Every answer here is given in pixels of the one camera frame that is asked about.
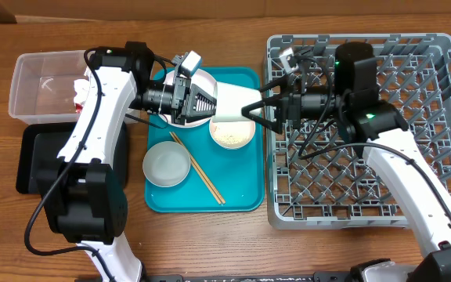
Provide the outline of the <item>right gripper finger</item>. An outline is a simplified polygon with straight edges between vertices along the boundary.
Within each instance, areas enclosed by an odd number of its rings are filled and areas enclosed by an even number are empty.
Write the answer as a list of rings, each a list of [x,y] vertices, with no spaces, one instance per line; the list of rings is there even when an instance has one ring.
[[[242,107],[241,114],[272,132],[281,133],[284,122],[281,114],[282,105],[281,98],[262,98]]]
[[[271,82],[263,85],[262,87],[259,88],[259,92],[263,93],[263,92],[267,92],[270,89],[273,89],[275,87],[280,87],[281,90],[284,90],[287,86],[288,86],[288,81],[289,81],[289,76],[287,74],[285,74],[284,76],[274,79]]]

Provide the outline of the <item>grey shallow bowl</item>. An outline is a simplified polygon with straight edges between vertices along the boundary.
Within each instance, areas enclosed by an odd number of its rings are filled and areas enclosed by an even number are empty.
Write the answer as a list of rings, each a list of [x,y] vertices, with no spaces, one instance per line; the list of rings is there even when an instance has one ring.
[[[152,146],[143,159],[143,173],[155,186],[168,188],[180,184],[189,174],[191,160],[179,143],[164,141]]]

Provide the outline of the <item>white napkin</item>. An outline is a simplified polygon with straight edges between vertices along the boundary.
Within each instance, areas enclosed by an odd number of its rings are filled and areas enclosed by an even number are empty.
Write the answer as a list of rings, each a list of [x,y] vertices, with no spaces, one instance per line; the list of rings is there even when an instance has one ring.
[[[85,101],[88,98],[90,89],[90,81],[86,79],[77,79],[74,81],[74,91],[76,92],[74,96],[74,104],[79,106],[84,106]]]

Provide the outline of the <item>white cup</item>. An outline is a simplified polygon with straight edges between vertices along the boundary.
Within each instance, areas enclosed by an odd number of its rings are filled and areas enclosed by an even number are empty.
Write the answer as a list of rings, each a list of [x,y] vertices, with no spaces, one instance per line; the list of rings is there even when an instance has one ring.
[[[249,121],[242,115],[242,108],[262,100],[262,94],[257,89],[220,81],[215,84],[214,95],[216,109],[215,115],[211,118],[214,123]]]

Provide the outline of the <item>red snack wrapper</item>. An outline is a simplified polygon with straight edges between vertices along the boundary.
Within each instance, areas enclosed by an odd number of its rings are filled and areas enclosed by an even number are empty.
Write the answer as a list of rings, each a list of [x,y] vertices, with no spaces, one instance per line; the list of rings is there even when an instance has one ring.
[[[83,106],[81,104],[75,103],[75,111],[77,114],[80,114],[83,109]]]

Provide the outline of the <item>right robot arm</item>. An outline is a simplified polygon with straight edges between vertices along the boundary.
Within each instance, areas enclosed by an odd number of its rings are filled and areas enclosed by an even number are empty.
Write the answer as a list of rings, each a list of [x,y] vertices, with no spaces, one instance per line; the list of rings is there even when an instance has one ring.
[[[333,70],[326,70],[326,91],[317,94],[303,77],[309,57],[286,49],[285,74],[271,82],[280,93],[246,105],[241,114],[274,132],[290,121],[332,118],[343,147],[352,148],[380,177],[406,217],[422,262],[399,265],[379,258],[353,266],[350,281],[451,281],[451,195],[422,156],[406,119],[379,97],[377,59],[365,42],[335,50]]]

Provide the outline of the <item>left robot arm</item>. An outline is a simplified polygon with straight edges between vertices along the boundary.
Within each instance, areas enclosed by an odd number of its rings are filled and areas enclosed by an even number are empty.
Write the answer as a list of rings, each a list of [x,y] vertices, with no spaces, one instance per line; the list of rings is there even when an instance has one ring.
[[[93,83],[70,138],[56,159],[36,171],[41,201],[24,231],[35,255],[85,251],[104,281],[145,281],[124,228],[128,201],[114,171],[114,155],[128,109],[167,114],[174,124],[210,118],[216,98],[191,82],[202,58],[190,51],[170,60],[172,85],[153,80],[153,65],[168,60],[144,42],[95,47],[83,54]]]

